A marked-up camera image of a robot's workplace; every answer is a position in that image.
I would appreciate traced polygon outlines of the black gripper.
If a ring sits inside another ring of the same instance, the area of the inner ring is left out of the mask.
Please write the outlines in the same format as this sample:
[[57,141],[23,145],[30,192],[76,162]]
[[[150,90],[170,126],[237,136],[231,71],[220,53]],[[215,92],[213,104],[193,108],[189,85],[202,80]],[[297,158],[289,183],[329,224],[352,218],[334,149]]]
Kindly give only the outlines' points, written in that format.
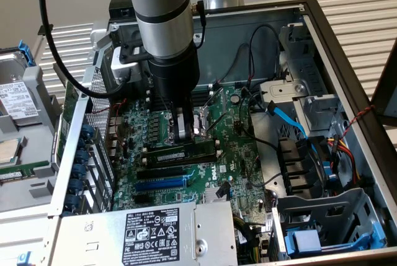
[[158,94],[170,102],[175,141],[194,137],[192,91],[200,78],[197,50],[189,47],[174,58],[148,61]]

